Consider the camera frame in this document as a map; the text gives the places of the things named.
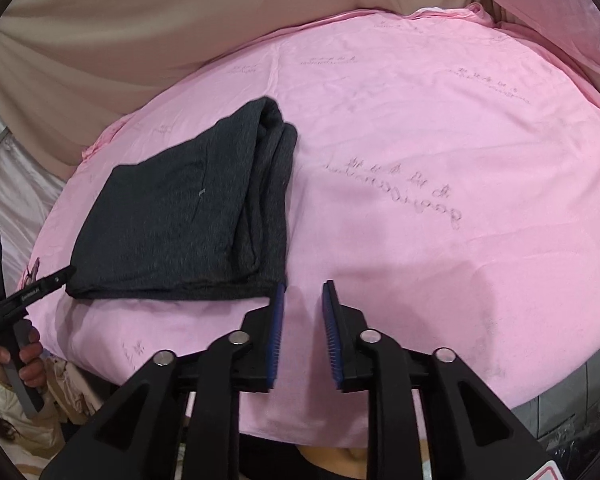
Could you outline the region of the person's left hand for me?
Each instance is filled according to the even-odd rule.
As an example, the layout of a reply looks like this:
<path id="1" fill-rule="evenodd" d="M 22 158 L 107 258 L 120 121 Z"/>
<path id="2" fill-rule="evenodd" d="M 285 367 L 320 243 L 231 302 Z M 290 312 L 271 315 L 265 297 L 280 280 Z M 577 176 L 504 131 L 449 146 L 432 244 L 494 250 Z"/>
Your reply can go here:
<path id="1" fill-rule="evenodd" d="M 30 388 L 43 389 L 47 382 L 45 364 L 42 360 L 43 346 L 40 334 L 34 327 L 29 332 L 29 343 L 19 353 L 24 367 L 18 372 L 23 383 Z M 12 385 L 6 375 L 5 366 L 10 362 L 8 350 L 0 346 L 0 384 L 5 388 Z"/>

